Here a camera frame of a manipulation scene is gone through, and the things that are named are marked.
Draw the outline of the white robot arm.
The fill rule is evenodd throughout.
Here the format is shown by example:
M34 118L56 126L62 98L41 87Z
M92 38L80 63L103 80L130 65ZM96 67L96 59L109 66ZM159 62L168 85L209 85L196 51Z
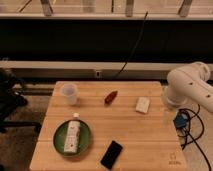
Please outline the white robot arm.
M171 70L163 101L168 108L179 108L191 99L213 114L213 86L207 81L211 72L207 64L193 62Z

